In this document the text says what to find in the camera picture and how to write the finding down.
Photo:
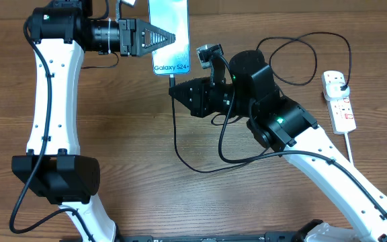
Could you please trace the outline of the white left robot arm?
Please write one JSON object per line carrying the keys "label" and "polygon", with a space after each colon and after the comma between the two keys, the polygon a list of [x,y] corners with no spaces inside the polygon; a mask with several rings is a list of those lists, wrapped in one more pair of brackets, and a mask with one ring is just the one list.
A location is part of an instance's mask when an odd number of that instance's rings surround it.
{"label": "white left robot arm", "polygon": [[98,196],[98,160],[81,154],[77,136],[79,75],[88,51],[143,56],[175,35],[141,19],[94,17],[90,1],[51,1],[33,10],[24,35],[36,57],[33,127],[24,155],[11,160],[25,191],[67,214],[81,241],[121,241]]}

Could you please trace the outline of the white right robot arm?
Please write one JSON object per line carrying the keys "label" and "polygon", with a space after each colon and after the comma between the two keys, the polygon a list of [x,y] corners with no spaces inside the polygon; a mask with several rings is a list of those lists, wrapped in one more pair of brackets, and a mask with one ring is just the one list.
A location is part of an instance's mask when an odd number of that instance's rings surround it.
{"label": "white right robot arm", "polygon": [[246,117],[267,156],[283,157],[297,167],[349,221],[350,228],[342,229],[313,220],[295,241],[387,241],[387,197],[339,152],[308,111],[280,93],[260,51],[246,50],[225,60],[202,50],[199,58],[210,76],[172,83],[169,95],[192,116],[218,112]]}

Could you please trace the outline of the Samsung Galaxy smartphone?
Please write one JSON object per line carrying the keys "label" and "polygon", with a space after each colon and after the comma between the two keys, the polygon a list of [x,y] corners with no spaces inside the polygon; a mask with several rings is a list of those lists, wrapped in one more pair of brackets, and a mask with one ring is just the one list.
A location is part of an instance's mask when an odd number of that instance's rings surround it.
{"label": "Samsung Galaxy smartphone", "polygon": [[188,0],[150,0],[150,23],[175,35],[175,41],[153,52],[156,75],[180,75],[190,72]]}

